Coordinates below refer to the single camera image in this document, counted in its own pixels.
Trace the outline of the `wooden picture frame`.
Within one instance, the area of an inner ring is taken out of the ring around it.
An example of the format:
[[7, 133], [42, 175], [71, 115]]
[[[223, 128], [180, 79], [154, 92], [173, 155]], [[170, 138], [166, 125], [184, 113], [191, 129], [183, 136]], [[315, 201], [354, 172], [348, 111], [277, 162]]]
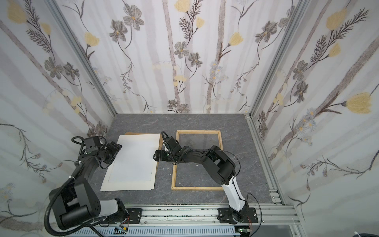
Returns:
[[[219, 148], [223, 150], [222, 135], [220, 130], [178, 130], [176, 132], [177, 140], [182, 134], [216, 134], [218, 136]], [[223, 191], [222, 187], [177, 187], [177, 165], [173, 166], [171, 190], [172, 191]]]

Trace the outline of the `white mat photo sheet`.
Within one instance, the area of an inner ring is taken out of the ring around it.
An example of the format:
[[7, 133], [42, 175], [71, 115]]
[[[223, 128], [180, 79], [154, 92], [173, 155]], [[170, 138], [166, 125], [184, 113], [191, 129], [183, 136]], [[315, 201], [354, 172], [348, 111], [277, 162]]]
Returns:
[[122, 146], [108, 167], [100, 191], [152, 190], [158, 162], [153, 159], [159, 149], [160, 134], [121, 135]]

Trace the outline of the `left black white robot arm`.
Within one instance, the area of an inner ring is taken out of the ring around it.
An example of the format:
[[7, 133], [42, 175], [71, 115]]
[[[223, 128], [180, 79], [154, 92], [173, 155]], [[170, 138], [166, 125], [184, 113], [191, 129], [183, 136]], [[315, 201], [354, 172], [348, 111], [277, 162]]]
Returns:
[[108, 143], [103, 136], [74, 136], [80, 145], [75, 170], [64, 184], [49, 194], [44, 214], [44, 227], [53, 236], [70, 235], [84, 227], [98, 224], [125, 223], [130, 219], [119, 198], [99, 200], [89, 180], [97, 168], [106, 169], [115, 160], [122, 145]]

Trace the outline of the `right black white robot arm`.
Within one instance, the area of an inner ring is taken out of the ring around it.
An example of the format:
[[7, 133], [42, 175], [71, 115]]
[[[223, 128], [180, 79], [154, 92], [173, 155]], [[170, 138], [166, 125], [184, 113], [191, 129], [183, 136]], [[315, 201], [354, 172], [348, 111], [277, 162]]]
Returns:
[[174, 165], [195, 163], [202, 165], [209, 176], [223, 188], [228, 201], [229, 210], [219, 213], [221, 223], [243, 223], [249, 210], [248, 201], [243, 197], [236, 180], [238, 173], [235, 163], [217, 146], [199, 150], [192, 147], [182, 147], [173, 137], [162, 132], [163, 148], [156, 150], [153, 159], [156, 162], [169, 162]]

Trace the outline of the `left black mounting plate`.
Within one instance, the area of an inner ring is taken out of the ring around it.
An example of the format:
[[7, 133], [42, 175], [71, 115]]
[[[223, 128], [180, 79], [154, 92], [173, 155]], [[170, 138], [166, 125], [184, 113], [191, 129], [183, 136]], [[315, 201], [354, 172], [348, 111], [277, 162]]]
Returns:
[[104, 221], [101, 222], [101, 225], [139, 224], [141, 217], [142, 217], [141, 208], [127, 208], [125, 212], [116, 213], [107, 217]]

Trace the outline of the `black mounting plate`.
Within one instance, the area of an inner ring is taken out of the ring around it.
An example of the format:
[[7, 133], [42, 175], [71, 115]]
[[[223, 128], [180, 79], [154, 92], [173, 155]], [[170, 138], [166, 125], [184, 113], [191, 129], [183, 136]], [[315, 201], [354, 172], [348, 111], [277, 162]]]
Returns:
[[104, 221], [101, 222], [101, 225], [139, 224], [141, 217], [142, 217], [141, 208], [127, 208], [125, 212], [116, 213], [107, 217]]
[[258, 214], [255, 208], [249, 207], [242, 209], [241, 211], [235, 211], [234, 209], [219, 208], [217, 219], [221, 224], [255, 224], [259, 223]]

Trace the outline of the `small green circuit board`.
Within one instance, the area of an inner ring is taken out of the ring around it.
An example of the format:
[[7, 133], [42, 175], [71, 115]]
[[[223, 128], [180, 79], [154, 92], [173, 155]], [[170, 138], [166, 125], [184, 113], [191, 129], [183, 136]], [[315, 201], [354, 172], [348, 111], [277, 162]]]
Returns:
[[114, 235], [126, 235], [128, 233], [128, 228], [127, 227], [124, 227], [124, 228], [115, 228], [114, 229]]

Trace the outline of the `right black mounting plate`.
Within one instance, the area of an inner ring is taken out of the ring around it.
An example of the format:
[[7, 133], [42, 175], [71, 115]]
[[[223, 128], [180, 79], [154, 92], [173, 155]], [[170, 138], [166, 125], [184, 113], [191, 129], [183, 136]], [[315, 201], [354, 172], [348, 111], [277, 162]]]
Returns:
[[255, 208], [249, 207], [242, 209], [241, 211], [235, 211], [234, 209], [219, 208], [217, 219], [221, 224], [255, 224], [259, 223], [258, 214]]

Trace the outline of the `brown frame backing board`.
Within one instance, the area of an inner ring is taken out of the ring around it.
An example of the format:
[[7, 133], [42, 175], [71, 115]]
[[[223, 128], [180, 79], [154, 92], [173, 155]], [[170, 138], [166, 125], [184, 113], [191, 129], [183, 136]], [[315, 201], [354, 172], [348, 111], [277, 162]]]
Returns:
[[152, 174], [159, 162], [153, 159], [156, 150], [162, 148], [162, 136], [158, 133], [127, 132], [124, 134], [126, 164], [135, 171]]

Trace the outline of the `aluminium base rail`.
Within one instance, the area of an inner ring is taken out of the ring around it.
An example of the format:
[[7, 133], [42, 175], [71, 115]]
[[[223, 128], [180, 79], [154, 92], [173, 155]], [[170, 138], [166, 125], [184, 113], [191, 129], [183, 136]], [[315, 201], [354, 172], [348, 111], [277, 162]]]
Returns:
[[[301, 220], [291, 205], [251, 203], [256, 209], [259, 222], [269, 225], [300, 225]], [[125, 205], [125, 208], [141, 208], [139, 226], [217, 226], [220, 225], [218, 209], [226, 204], [145, 204]]]

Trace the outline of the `left corner aluminium post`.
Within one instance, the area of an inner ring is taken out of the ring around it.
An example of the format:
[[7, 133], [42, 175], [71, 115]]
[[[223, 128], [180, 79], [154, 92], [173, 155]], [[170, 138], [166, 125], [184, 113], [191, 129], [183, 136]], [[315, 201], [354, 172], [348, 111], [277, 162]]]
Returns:
[[70, 28], [67, 20], [65, 19], [62, 11], [60, 10], [58, 4], [56, 1], [47, 1], [44, 0], [47, 8], [49, 9], [50, 13], [52, 14], [53, 18], [57, 22], [59, 28], [63, 32], [65, 38], [68, 40], [72, 50], [75, 52], [78, 60], [80, 61], [81, 65], [84, 67], [85, 71], [89, 75], [89, 78], [91, 79], [92, 83], [94, 84], [95, 88], [99, 92], [101, 98], [103, 99], [105, 105], [108, 108], [108, 111], [110, 112], [112, 117], [115, 117], [117, 115], [116, 109], [114, 108], [112, 102], [110, 101], [109, 97], [107, 96], [106, 91], [104, 90], [99, 78], [95, 74], [90, 61], [88, 60], [85, 50], [82, 49], [80, 42], [78, 41], [78, 38], [75, 36], [74, 32]]

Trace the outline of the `corner aluminium post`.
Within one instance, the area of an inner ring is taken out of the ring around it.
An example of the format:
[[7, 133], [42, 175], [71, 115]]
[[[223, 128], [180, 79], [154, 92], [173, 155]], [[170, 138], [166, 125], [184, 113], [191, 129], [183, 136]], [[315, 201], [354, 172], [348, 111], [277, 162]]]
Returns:
[[260, 90], [258, 91], [257, 97], [253, 103], [253, 107], [249, 113], [250, 117], [254, 115], [254, 113], [258, 110], [258, 107], [264, 98], [264, 95], [269, 87], [269, 84], [271, 83], [280, 62], [282, 61], [284, 54], [286, 53], [286, 50], [288, 49], [291, 43], [292, 38], [294, 37], [296, 33], [296, 30], [307, 10], [309, 3], [310, 1], [308, 0], [299, 1], [297, 7], [295, 8], [292, 18], [290, 19], [288, 23], [288, 27], [285, 31], [285, 34], [280, 42], [280, 45], [274, 55], [274, 58], [270, 64], [270, 67], [268, 68], [267, 74], [260, 87]]
[[112, 102], [110, 101], [109, 97], [107, 96], [106, 91], [104, 90], [99, 78], [95, 74], [90, 61], [88, 60], [85, 50], [82, 49], [80, 42], [78, 41], [78, 38], [75, 36], [74, 32], [70, 28], [67, 20], [65, 19], [62, 11], [60, 10], [58, 4], [56, 1], [47, 1], [44, 0], [47, 8], [49, 9], [50, 13], [52, 14], [53, 18], [57, 22], [59, 28], [63, 32], [65, 38], [68, 40], [72, 50], [75, 52], [78, 60], [80, 61], [81, 65], [84, 67], [85, 71], [89, 75], [89, 78], [91, 79], [92, 83], [94, 84], [95, 88], [99, 92], [101, 98], [103, 99], [105, 105], [108, 108], [108, 111], [110, 112], [112, 117], [115, 117], [117, 115], [116, 109], [114, 108]]

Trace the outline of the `right corner aluminium post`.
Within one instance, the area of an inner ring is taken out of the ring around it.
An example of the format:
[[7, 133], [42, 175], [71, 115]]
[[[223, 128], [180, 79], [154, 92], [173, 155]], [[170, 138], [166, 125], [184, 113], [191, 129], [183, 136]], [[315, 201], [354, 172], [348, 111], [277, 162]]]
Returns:
[[310, 1], [308, 0], [299, 1], [297, 7], [295, 8], [292, 18], [290, 19], [288, 23], [288, 27], [285, 31], [285, 34], [280, 42], [280, 45], [274, 55], [274, 58], [270, 64], [270, 67], [268, 68], [267, 74], [260, 87], [260, 90], [258, 91], [257, 97], [253, 103], [253, 107], [249, 113], [250, 117], [254, 115], [254, 113], [258, 110], [258, 107], [264, 98], [264, 95], [269, 87], [269, 84], [271, 83], [280, 62], [282, 61], [284, 54], [286, 53], [286, 50], [288, 49], [291, 43], [292, 38], [294, 37], [296, 33], [296, 30], [307, 10], [309, 3]]

